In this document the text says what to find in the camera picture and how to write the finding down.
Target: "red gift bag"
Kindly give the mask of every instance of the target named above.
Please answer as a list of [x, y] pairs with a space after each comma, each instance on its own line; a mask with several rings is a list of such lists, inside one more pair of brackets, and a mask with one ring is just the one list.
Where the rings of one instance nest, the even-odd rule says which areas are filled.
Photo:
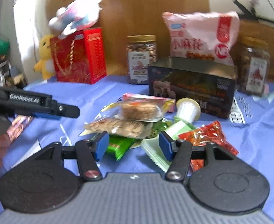
[[51, 53], [58, 81], [94, 84], [107, 75], [101, 28], [52, 38]]

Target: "plastic cup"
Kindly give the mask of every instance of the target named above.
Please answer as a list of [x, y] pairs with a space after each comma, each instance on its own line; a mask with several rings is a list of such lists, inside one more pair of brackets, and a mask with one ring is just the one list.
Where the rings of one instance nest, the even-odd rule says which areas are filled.
[[176, 102], [177, 113], [175, 119], [193, 123], [198, 120], [201, 110], [199, 104], [193, 99], [180, 99]]

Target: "box lid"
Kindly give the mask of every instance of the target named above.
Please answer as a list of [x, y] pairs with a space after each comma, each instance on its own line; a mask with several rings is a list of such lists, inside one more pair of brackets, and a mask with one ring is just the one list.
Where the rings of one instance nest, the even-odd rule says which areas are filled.
[[167, 57], [158, 59], [156, 62], [149, 64], [149, 66], [193, 71], [232, 80], [236, 80], [238, 75], [237, 67], [235, 66], [224, 65], [209, 60], [198, 60], [190, 58]]

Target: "gray ribbed surface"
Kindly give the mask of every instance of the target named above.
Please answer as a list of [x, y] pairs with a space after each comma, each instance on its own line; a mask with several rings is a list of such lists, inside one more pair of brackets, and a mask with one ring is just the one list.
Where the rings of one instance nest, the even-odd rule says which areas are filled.
[[84, 184], [67, 205], [44, 214], [6, 210], [0, 224], [265, 224], [262, 212], [223, 216], [195, 203], [183, 185], [163, 180], [158, 173], [109, 173], [99, 182]]

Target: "gold lid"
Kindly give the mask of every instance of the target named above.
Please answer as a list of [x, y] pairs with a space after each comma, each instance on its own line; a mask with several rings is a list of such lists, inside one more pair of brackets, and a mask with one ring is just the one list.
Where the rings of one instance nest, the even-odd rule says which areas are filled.
[[242, 37], [241, 42], [245, 45], [256, 47], [259, 49], [264, 49], [264, 50], [269, 49], [269, 44], [266, 41], [259, 40], [256, 38], [244, 36], [244, 37]]
[[155, 35], [133, 35], [128, 36], [129, 43], [141, 43], [141, 42], [154, 42], [156, 41]]

